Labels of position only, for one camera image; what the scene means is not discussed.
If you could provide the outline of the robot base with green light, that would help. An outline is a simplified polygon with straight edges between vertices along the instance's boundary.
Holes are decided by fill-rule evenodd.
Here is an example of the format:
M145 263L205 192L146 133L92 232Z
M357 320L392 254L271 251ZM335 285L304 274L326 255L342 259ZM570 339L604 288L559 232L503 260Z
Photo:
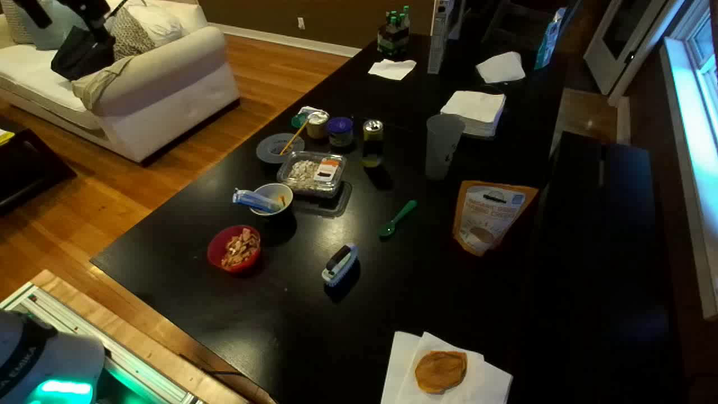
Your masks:
M20 313L0 313L2 404L25 404L47 380L95 383L103 366L102 342L58 332Z

